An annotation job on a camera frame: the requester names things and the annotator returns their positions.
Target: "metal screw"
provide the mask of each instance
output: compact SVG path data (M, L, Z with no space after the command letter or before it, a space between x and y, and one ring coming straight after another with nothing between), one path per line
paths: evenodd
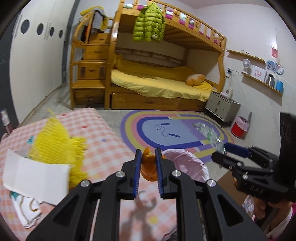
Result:
M216 186L216 182L214 180L207 180L207 185L209 187L214 187L214 186Z
M80 185L82 186L82 187L88 187L89 186L89 184L90 184L90 181L89 180L83 180L81 183L80 183Z
M181 172L179 170L174 170L174 171L172 171L172 175L174 177L179 177L179 176L181 176Z
M126 173L123 171L119 171L116 173L116 177L124 177L125 175L126 175Z

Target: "trash can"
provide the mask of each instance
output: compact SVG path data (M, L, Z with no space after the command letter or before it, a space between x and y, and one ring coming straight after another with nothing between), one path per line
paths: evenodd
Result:
M248 128L249 122L245 118L238 116L235 119L233 127L231 128L231 133L237 138L242 138L248 131Z

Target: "ceiling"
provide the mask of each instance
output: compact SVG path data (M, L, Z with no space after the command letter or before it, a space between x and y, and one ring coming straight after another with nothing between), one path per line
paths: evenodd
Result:
M270 7L264 0L179 0L186 5L197 9L207 6L229 4L229 3L241 3L241 4L253 4L258 6Z

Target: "orange plush toy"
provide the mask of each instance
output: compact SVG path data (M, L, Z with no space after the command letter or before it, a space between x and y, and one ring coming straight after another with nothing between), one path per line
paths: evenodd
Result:
M151 153L150 148L145 148L142 155L141 174L150 182L157 181L155 158L156 157L153 153Z
M205 76L203 74L193 74L185 80L185 83L189 86L200 85L203 80L205 80Z

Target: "pink gingham bedspread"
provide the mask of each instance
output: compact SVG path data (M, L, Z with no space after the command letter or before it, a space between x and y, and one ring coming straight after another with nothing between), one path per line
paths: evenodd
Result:
M85 108L57 116L70 136L85 137L87 150L83 169L91 182L104 180L121 170L122 164L134 159L134 153L118 138L95 109ZM34 229L25 229L13 208L9 191L2 185L6 150L20 150L31 136L36 136L44 127L46 119L20 127L0 143L0 212L21 240ZM54 208L41 204L39 223ZM176 205L173 200L159 197L157 182L148 182L140 176L139 195L136 201L123 200L120 208L120 241L161 240L163 235L176 225Z

